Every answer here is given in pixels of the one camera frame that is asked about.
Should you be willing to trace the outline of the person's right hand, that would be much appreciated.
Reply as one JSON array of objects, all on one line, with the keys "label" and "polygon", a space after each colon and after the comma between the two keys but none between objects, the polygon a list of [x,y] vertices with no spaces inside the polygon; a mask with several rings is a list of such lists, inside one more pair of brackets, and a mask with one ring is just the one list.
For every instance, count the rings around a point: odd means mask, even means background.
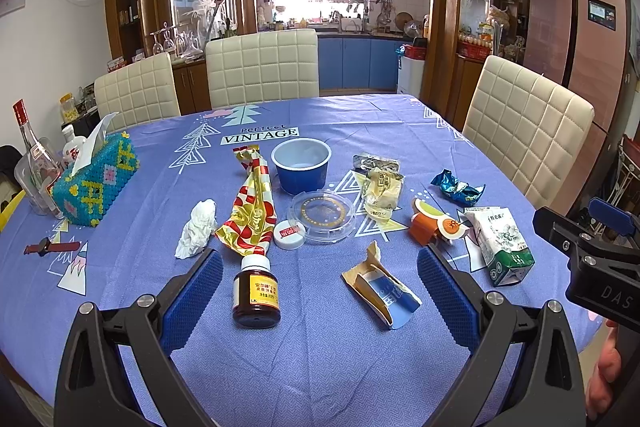
[{"label": "person's right hand", "polygon": [[586,390],[586,411],[590,421],[597,419],[610,407],[613,401],[612,384],[620,376],[622,369],[622,357],[616,348],[618,324],[606,320],[605,326],[608,328],[608,337],[603,343]]}]

